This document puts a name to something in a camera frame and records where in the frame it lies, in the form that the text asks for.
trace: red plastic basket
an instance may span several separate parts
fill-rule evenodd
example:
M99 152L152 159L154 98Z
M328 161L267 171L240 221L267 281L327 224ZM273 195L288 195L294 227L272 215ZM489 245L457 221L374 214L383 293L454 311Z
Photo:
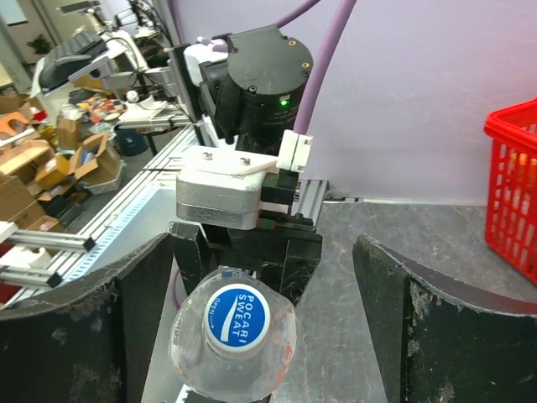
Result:
M485 240L537 285L537 100L491 113Z
M4 256L11 248L11 245L0 244L0 257ZM0 283L0 303L5 304L8 302L15 294L17 294L18 290L20 290L20 287L17 287L16 285Z

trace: storage bin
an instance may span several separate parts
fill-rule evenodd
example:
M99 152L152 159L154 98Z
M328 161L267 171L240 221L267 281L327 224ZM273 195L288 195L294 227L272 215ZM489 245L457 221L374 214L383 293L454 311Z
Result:
M147 141L135 128L115 128L114 132L119 148L126 157L142 154L148 149Z
M104 182L99 185L86 186L86 189L90 191L92 195L101 195L102 193L118 190L121 187L121 181L123 179L123 175L125 174L125 166L127 166L127 164L122 160L116 179L113 181Z
M491 113L485 240L537 285L537 100Z

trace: pocari sweat bottle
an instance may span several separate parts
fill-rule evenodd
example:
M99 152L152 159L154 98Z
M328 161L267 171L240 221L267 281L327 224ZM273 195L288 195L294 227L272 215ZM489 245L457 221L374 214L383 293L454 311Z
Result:
M241 270L210 273L175 318L170 355L180 379L205 397L248 403L274 392L297 349L291 302Z

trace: desk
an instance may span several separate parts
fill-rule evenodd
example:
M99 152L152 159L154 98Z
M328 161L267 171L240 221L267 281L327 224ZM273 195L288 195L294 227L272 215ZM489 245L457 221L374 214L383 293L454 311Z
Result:
M478 207L325 204L322 261L298 307L305 349L272 402L386 402L352 266L361 233L467 284L537 301L537 288L485 244L484 214Z

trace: blue bottle cap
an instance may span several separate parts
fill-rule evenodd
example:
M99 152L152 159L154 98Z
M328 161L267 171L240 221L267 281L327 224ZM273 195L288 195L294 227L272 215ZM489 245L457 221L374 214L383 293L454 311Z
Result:
M215 292L207 302L203 318L213 348L241 353L256 348L269 331L267 300L250 285L230 284Z

